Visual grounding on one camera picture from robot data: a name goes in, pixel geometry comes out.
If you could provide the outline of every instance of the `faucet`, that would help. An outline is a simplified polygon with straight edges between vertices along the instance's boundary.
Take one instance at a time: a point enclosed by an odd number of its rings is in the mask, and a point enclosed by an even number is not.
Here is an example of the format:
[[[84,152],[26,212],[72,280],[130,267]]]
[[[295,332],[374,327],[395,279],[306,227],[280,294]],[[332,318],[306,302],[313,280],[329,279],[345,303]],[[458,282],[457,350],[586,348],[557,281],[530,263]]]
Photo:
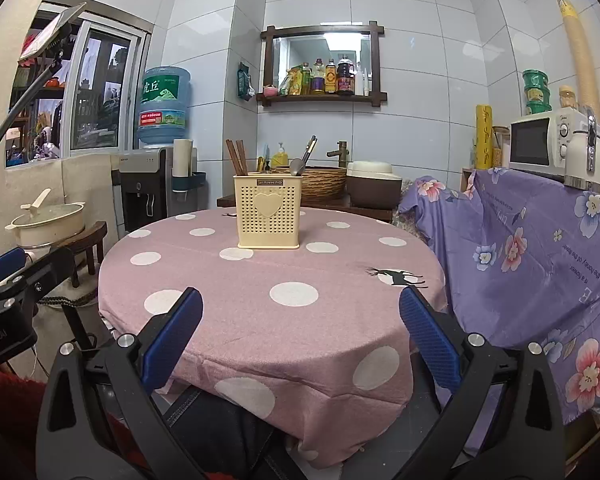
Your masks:
[[[598,126],[593,110],[587,107],[587,118],[589,120],[589,135],[587,137],[587,173],[596,171],[596,136]]]
[[[333,152],[327,152],[327,156],[337,156],[338,157],[338,167],[346,168],[347,167],[347,155],[349,155],[349,150],[347,149],[347,141],[339,140],[338,141],[338,149]]]

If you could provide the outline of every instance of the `wooden stool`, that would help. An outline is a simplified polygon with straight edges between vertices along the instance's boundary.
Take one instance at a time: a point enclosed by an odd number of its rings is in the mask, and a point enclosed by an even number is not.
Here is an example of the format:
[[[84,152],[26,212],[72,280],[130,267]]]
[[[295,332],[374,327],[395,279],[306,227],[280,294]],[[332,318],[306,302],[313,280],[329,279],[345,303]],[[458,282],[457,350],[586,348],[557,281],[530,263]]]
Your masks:
[[[102,247],[102,240],[107,235],[107,223],[103,221],[96,222],[94,225],[85,229],[81,233],[78,233],[67,240],[63,240],[54,245],[54,247],[67,247],[71,250],[74,256],[81,253],[87,255],[87,268],[89,274],[93,276],[96,273],[96,264],[93,259],[93,246],[96,246],[96,252],[98,255],[98,262],[102,263],[104,259],[104,248]],[[74,288],[80,286],[78,281],[78,269],[74,269],[74,273],[71,276],[71,284]]]

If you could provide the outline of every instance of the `black trousers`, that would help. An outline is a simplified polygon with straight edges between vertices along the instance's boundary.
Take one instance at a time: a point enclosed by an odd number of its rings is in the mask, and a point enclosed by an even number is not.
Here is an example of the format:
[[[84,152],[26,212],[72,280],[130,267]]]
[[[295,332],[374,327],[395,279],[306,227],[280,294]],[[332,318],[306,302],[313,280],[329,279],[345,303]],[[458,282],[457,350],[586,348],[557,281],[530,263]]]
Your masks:
[[[236,480],[306,480],[285,450],[282,431],[195,386],[178,397],[164,420],[203,471]]]

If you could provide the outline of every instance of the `bronze faucet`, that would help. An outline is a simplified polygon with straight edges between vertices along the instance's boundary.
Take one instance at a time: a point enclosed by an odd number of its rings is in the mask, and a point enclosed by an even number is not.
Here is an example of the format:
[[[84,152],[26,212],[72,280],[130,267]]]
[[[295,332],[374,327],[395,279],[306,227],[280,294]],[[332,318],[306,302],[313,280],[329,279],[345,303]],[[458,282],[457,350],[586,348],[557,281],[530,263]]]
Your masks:
[[[334,152],[327,152],[327,156],[338,156],[338,167],[346,168],[347,167],[347,155],[349,155],[349,150],[347,149],[347,141],[339,140],[338,141],[338,150]]]

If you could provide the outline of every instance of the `heart shape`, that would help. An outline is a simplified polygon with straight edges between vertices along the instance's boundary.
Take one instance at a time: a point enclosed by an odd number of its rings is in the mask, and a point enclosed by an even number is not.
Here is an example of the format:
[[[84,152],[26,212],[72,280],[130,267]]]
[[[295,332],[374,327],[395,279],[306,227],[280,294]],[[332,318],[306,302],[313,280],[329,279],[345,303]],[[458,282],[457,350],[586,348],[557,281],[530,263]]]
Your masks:
[[[275,193],[264,194],[258,193],[253,197],[253,205],[256,206],[258,213],[265,218],[271,218],[278,212],[280,206],[282,206],[282,197]]]

